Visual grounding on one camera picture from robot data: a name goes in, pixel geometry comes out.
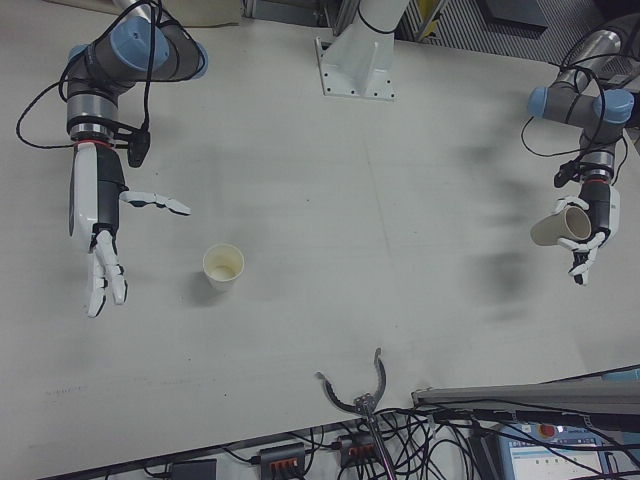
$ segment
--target white robotic hand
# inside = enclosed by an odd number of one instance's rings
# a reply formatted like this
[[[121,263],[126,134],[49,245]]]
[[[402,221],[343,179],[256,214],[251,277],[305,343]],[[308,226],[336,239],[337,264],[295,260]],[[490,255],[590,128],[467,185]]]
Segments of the white robotic hand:
[[[191,215],[191,209],[183,203],[157,193],[126,190],[120,194],[120,200],[137,208],[153,204],[158,208],[168,208],[170,212],[176,215]]]
[[[116,305],[122,305],[127,298],[127,282],[115,245],[120,223],[120,200],[135,207],[152,203],[178,215],[191,213],[189,207],[172,198],[128,191],[120,159],[107,144],[84,141],[76,145],[71,177],[69,233],[74,244],[88,254],[89,317],[96,317],[104,307],[108,286],[111,287]]]
[[[574,253],[574,267],[569,270],[569,275],[576,279],[580,285],[589,283],[589,269],[596,261],[598,248],[607,239],[603,232],[596,233],[591,240],[586,243],[578,243],[568,238],[559,238],[558,245]]]
[[[587,212],[591,221],[591,235],[584,242],[559,238],[557,244],[573,253],[573,267],[569,270],[569,275],[577,284],[585,286],[589,283],[589,269],[596,261],[598,249],[608,243],[618,231],[620,194],[604,182],[585,182],[580,197],[567,196],[559,199],[552,214],[559,214],[569,205]]]
[[[97,317],[107,301],[106,288],[111,285],[113,302],[122,305],[127,299],[127,282],[124,268],[118,262],[115,241],[108,230],[102,230],[95,239],[95,245],[87,256],[89,263],[89,298],[87,315]]]

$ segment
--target table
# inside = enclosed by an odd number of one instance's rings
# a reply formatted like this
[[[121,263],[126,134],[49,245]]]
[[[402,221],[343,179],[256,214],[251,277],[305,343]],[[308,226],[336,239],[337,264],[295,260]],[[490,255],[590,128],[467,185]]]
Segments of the table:
[[[263,21],[200,29],[201,80],[154,85],[152,147],[130,188],[169,194],[189,218],[121,208],[122,307],[83,313],[83,254],[67,233],[68,150],[36,151],[17,116],[68,49],[112,17],[34,0],[0,5],[0,471],[44,477],[346,418],[324,398],[375,385],[381,407],[419,387],[528,383],[638,363],[640,168],[630,152],[622,225],[591,285],[529,228],[562,192],[560,160],[527,153],[528,93],[548,65],[396,44],[394,103],[328,98],[314,37]],[[121,99],[141,120],[142,88]],[[25,134],[64,142],[52,94]],[[537,149],[579,132],[535,122]],[[246,269],[212,297],[214,243]]]

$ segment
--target white paper cup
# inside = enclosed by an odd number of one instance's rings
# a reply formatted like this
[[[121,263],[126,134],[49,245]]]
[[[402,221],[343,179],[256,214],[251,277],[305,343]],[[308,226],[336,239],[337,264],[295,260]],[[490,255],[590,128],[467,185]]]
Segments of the white paper cup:
[[[568,206],[557,215],[543,218],[531,228],[531,239],[543,247],[556,245],[559,238],[586,240],[591,236],[591,221],[579,207]]]
[[[233,245],[214,245],[204,254],[202,269],[211,286],[218,292],[225,292],[242,274],[244,256]]]

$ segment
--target robotic arm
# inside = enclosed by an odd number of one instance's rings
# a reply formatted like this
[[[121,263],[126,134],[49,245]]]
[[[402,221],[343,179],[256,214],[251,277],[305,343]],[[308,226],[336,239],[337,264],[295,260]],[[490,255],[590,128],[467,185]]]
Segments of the robotic arm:
[[[140,167],[150,146],[148,119],[141,128],[118,122],[118,97],[141,81],[180,81],[202,76],[204,48],[155,2],[115,1],[127,19],[89,45],[74,47],[65,70],[67,132],[75,143],[69,233],[88,255],[87,315],[97,316],[111,286],[114,303],[127,297],[117,256],[119,202],[155,204],[179,215],[191,210],[155,193],[132,192],[114,146],[125,142],[129,166]]]
[[[573,252],[569,275],[579,285],[587,285],[598,249],[618,231],[620,194],[612,186],[615,148],[624,128],[640,123],[640,101],[627,90],[601,90],[597,97],[582,92],[616,55],[637,49],[639,29],[640,14],[605,24],[584,40],[575,59],[561,67],[549,87],[536,88],[529,97],[528,110],[534,117],[582,128],[578,157],[561,165],[554,178],[556,188],[569,181],[580,183],[580,193],[558,200],[552,212],[575,205],[585,210],[591,222],[591,236],[584,242],[558,240],[558,245]]]

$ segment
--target robotic finger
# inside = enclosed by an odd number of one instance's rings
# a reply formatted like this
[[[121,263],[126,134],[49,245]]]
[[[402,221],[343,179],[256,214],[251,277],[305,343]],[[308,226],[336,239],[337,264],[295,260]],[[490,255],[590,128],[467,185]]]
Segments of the robotic finger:
[[[87,255],[89,267],[87,316],[94,318],[100,315],[104,304],[107,302],[105,289],[107,281],[104,278],[104,268],[96,258],[95,254]]]
[[[168,208],[176,215],[191,215],[191,209],[174,198],[158,195],[157,193],[124,191],[120,194],[120,200],[136,208],[146,205],[155,205],[158,208]]]
[[[589,204],[587,202],[582,200],[580,197],[574,197],[569,195],[567,197],[558,199],[555,206],[553,207],[553,210],[551,211],[551,215],[559,214],[562,210],[564,210],[569,205],[576,205],[582,208],[583,210],[589,210]]]
[[[107,230],[102,230],[96,237],[94,254],[113,293],[113,302],[122,305],[127,299],[127,282],[124,279],[124,268],[118,262],[114,249],[115,241]]]

